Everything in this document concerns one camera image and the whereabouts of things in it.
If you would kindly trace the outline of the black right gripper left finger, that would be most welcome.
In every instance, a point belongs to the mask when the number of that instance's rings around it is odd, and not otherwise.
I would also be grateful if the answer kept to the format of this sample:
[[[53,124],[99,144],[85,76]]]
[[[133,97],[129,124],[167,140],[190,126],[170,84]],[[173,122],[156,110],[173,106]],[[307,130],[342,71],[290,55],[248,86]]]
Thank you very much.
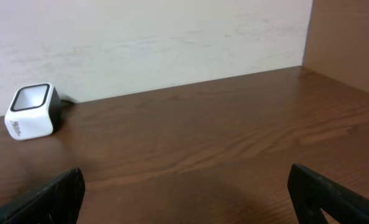
[[[76,224],[84,194],[85,180],[81,170],[68,170],[1,206],[0,223]]]

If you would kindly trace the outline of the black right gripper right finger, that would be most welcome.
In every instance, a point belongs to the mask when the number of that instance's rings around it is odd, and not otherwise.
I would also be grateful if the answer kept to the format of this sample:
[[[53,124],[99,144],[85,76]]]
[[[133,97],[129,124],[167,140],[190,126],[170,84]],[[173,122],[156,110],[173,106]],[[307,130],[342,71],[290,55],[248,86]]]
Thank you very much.
[[[292,165],[287,189],[301,224],[327,223],[324,212],[339,223],[369,224],[369,199],[301,164]]]

